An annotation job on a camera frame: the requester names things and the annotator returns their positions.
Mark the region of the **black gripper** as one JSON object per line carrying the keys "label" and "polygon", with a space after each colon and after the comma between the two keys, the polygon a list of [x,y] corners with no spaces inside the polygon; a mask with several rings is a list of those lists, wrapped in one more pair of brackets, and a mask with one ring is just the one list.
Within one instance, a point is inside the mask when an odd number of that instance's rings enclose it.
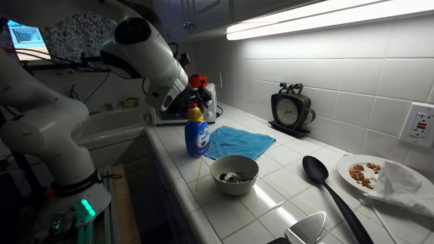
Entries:
{"label": "black gripper", "polygon": [[201,86],[200,88],[187,87],[182,94],[177,96],[174,103],[168,107],[168,113],[186,117],[189,106],[192,103],[197,103],[201,110],[205,110],[209,107],[212,98],[212,92],[204,86]]}

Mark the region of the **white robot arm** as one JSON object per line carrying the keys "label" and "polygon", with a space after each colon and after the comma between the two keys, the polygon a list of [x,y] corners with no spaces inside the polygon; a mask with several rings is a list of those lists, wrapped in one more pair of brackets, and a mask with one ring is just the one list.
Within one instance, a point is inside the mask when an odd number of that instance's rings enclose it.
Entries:
{"label": "white robot arm", "polygon": [[[79,12],[101,14],[116,29],[101,48],[101,58],[124,79],[150,82],[147,103],[167,110],[189,86],[158,29],[121,0],[0,0],[2,16],[44,27]],[[55,179],[56,197],[40,210],[33,240],[38,244],[94,222],[112,204],[112,194],[90,151],[72,134],[87,121],[87,106],[46,87],[17,60],[0,54],[0,102],[19,111],[2,126],[2,141],[13,151],[41,159]]]}

